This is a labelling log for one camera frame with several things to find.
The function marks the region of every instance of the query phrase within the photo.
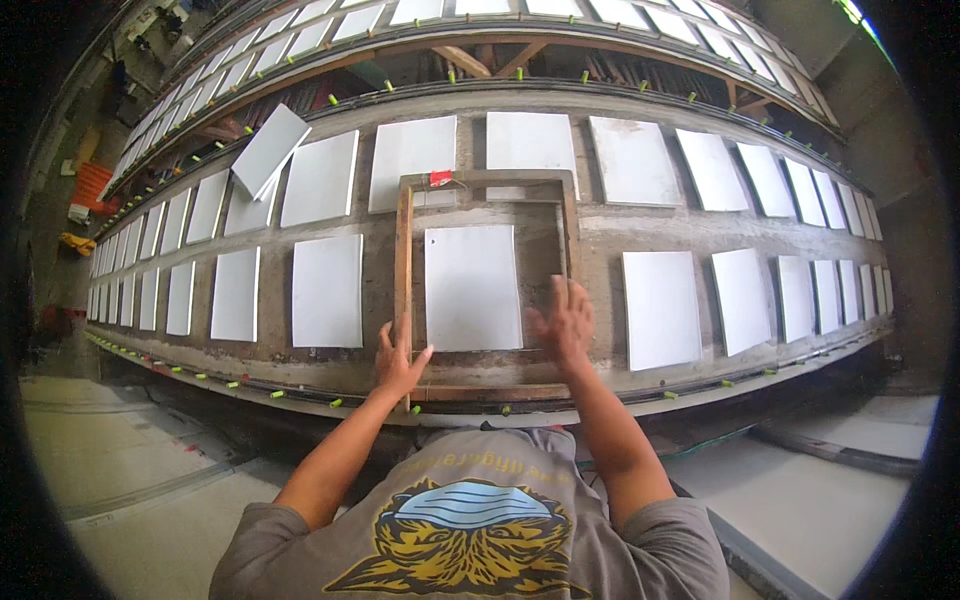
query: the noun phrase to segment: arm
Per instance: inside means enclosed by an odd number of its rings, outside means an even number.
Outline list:
[[[587,447],[607,486],[613,526],[622,531],[636,511],[676,494],[636,419],[593,370],[587,356],[593,339],[593,306],[587,290],[562,276],[553,276],[553,287],[549,319],[532,308],[528,318],[570,389]]]
[[[410,315],[403,315],[400,321],[396,347],[390,344],[391,326],[387,323],[380,329],[376,389],[303,459],[274,500],[274,504],[297,511],[311,531],[333,521],[344,494],[367,462],[380,426],[400,399],[417,385],[433,354],[433,347],[427,347],[411,365],[407,359],[412,338]]]

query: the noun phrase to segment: white tile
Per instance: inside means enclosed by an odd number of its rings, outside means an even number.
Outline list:
[[[563,169],[573,173],[576,157],[570,117],[542,112],[487,113],[488,169]],[[488,188],[487,200],[522,200],[522,187]]]
[[[605,23],[620,23],[624,27],[650,30],[650,26],[636,11],[636,6],[627,0],[590,0],[590,5]]]
[[[856,203],[853,200],[853,192],[845,183],[837,182],[840,188],[840,202],[843,205],[843,211],[847,215],[847,225],[850,226],[850,233],[863,237],[863,224],[860,223],[860,215],[856,212]]]
[[[333,2],[334,0],[318,0],[317,2],[311,2],[303,7],[303,10],[300,11],[300,14],[298,14],[297,18],[294,19],[291,27],[297,27],[301,23],[306,23],[310,19],[314,19],[321,14],[325,14],[330,10],[330,7],[333,6]]]
[[[589,122],[607,204],[684,203],[659,125],[596,116]]]
[[[863,294],[863,320],[869,321],[876,316],[874,278],[870,273],[870,265],[860,265],[860,292]]]
[[[297,39],[294,40],[290,50],[287,52],[288,57],[297,57],[304,52],[312,52],[320,46],[320,42],[324,40],[326,32],[330,29],[330,24],[333,23],[332,19],[324,19],[319,23],[311,25],[306,29],[300,32],[300,35],[297,36]]]
[[[581,17],[584,14],[580,12],[575,0],[527,0],[527,11],[530,14],[547,14],[553,16],[575,16]]]
[[[700,312],[691,252],[624,252],[630,370],[700,360]]]
[[[694,46],[700,45],[700,41],[698,41],[697,37],[690,31],[683,17],[653,7],[643,7],[643,9],[647,11],[647,15],[650,17],[650,20],[654,22],[654,25],[657,26],[660,33],[665,36],[674,37],[680,41],[685,41],[688,44],[693,44]]]
[[[133,327],[133,286],[136,274],[130,273],[123,278],[123,296],[120,302],[120,326]]]
[[[390,19],[391,25],[413,23],[414,19],[425,21],[444,15],[444,0],[400,0]]]
[[[381,14],[383,14],[382,4],[349,13],[337,28],[333,41],[364,35],[367,30],[372,30],[376,26]]]
[[[136,254],[140,249],[140,234],[143,231],[143,221],[146,215],[140,215],[128,225],[130,233],[127,235],[127,249],[124,251],[123,266],[126,269],[136,262]]]
[[[156,254],[156,242],[159,240],[160,222],[167,203],[160,203],[147,212],[147,226],[143,231],[143,243],[140,245],[140,260],[150,258]]]
[[[350,214],[360,131],[300,146],[294,152],[280,214],[282,228]]]
[[[217,256],[210,339],[256,342],[259,282],[259,246]]]
[[[853,190],[853,200],[856,202],[856,211],[860,215],[860,224],[868,240],[876,240],[874,222],[870,219],[870,210],[867,208],[867,199],[859,190]]]
[[[740,35],[740,30],[736,28],[736,25],[733,24],[733,21],[725,12],[707,2],[701,2],[700,6],[704,11],[707,11],[714,23],[733,34]]]
[[[810,169],[786,157],[783,161],[786,163],[786,171],[793,186],[794,198],[797,199],[797,206],[800,207],[800,220],[818,228],[826,227],[824,211],[820,207],[820,198],[817,196],[817,189],[813,186]]]
[[[760,58],[760,55],[757,54],[753,48],[743,43],[739,39],[731,39],[730,42],[733,44],[733,47],[737,49],[750,68],[753,69],[760,77],[774,84],[777,82],[777,80],[774,79],[774,74],[771,73],[770,69],[767,68],[766,62]]]
[[[220,223],[220,211],[224,206],[230,170],[224,169],[200,181],[197,197],[193,201],[190,227],[186,232],[186,244],[213,239]]]
[[[170,270],[170,294],[167,299],[167,334],[190,335],[193,316],[193,278],[196,262],[177,265]]]
[[[110,300],[108,310],[109,313],[107,316],[107,323],[116,325],[117,317],[120,313],[120,277],[116,277],[110,282]]]
[[[887,312],[892,313],[894,311],[894,283],[890,278],[888,269],[883,270],[883,293],[887,297]]]
[[[813,180],[817,184],[817,191],[820,193],[820,202],[823,205],[824,213],[827,215],[827,223],[831,229],[846,229],[847,222],[843,218],[843,210],[840,208],[840,201],[837,200],[836,190],[833,188],[833,181],[830,176],[823,171],[811,169]]]
[[[783,341],[789,344],[813,335],[815,312],[809,261],[799,256],[778,256],[777,277]]]
[[[727,356],[769,341],[773,334],[756,250],[720,252],[710,260]]]
[[[294,245],[294,348],[362,348],[363,235]]]
[[[290,47],[290,42],[293,41],[295,35],[296,34],[284,34],[264,48],[263,53],[261,53],[260,58],[256,60],[256,65],[253,66],[253,70],[247,78],[253,78],[257,73],[264,73],[267,69],[280,62],[280,59],[286,55],[287,48]]]
[[[457,15],[503,14],[510,12],[508,0],[457,0]]]
[[[244,189],[242,185],[233,185],[230,193],[230,206],[227,209],[227,224],[224,226],[224,235],[243,233],[263,229],[270,224],[270,217],[274,214],[276,202],[276,185],[274,180],[267,188],[266,193],[257,200]]]
[[[874,294],[876,296],[876,313],[887,314],[887,294],[883,289],[883,267],[874,266]]]
[[[278,105],[233,161],[230,170],[236,176],[234,187],[247,188],[255,198],[263,196],[268,183],[276,179],[311,129],[286,105]]]
[[[716,133],[677,130],[686,164],[704,210],[746,210],[747,195],[726,143]]]
[[[140,329],[156,331],[156,291],[160,284],[160,269],[143,274],[140,283]]]
[[[797,211],[787,189],[780,165],[766,146],[737,142],[737,150],[747,167],[747,175],[754,184],[763,214],[768,217],[794,217]]]
[[[263,31],[260,32],[260,35],[256,37],[253,43],[260,43],[268,37],[273,37],[276,34],[286,28],[287,24],[293,20],[294,16],[297,14],[297,11],[290,11],[286,14],[282,14],[274,20],[267,23],[267,26],[263,28]]]
[[[836,263],[814,260],[813,275],[817,290],[817,332],[824,335],[840,328],[840,282]]]
[[[160,255],[169,254],[180,247],[183,239],[183,226],[186,223],[186,208],[190,205],[193,188],[183,190],[170,200],[167,207],[167,224],[163,228],[160,242]]]
[[[390,123],[376,128],[370,213],[396,211],[400,176],[456,168],[457,117]],[[418,192],[414,206],[456,203],[453,191]]]
[[[852,260],[841,260],[840,288],[843,291],[843,323],[849,325],[860,320],[860,307],[856,303],[856,274]]]
[[[743,64],[743,60],[741,60],[740,56],[733,51],[730,43],[720,32],[708,25],[701,25],[700,23],[697,24],[697,29],[700,30],[700,34],[707,41],[707,46],[710,47],[710,50],[713,51],[713,54],[722,59],[730,59],[732,62],[736,62],[737,64]]]
[[[424,232],[427,341],[437,351],[523,348],[514,226]]]

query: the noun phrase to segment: hand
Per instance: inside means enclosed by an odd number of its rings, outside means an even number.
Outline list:
[[[527,308],[531,330],[543,343],[563,376],[593,369],[587,351],[593,342],[593,304],[587,290],[573,279],[554,275],[553,309],[545,319],[536,308]]]
[[[376,353],[377,388],[400,399],[410,394],[417,385],[423,374],[423,368],[433,356],[433,345],[421,352],[411,365],[407,358],[413,343],[413,334],[410,332],[410,313],[404,313],[400,319],[399,331],[394,335],[396,346],[390,343],[390,330],[393,326],[394,323],[389,322],[380,327],[380,350]]]

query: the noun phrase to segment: red tag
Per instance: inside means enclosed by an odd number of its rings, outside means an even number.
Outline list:
[[[440,187],[453,181],[453,171],[431,171],[430,187]]]

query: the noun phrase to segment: t-shirt graphic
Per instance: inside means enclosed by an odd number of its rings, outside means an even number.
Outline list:
[[[396,493],[373,526],[377,554],[324,591],[498,596],[569,589],[572,530],[558,502],[527,486],[482,479],[440,486],[429,478]]]

